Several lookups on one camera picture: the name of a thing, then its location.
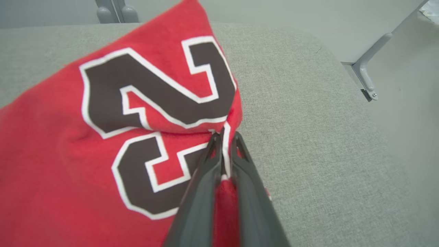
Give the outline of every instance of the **gray couch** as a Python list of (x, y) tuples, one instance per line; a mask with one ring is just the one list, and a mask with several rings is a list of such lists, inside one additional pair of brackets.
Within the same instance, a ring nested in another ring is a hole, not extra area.
[[(0, 30), (0, 107), (139, 24)], [(307, 33), (213, 23), (239, 128), (292, 246), (419, 246), (403, 167), (343, 66)]]

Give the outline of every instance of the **red jersey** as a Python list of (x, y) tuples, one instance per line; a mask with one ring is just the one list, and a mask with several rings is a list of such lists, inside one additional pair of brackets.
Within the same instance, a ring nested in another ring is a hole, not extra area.
[(196, 1), (0, 110), (1, 246), (161, 246), (211, 132), (225, 128), (214, 245), (238, 245), (237, 83)]

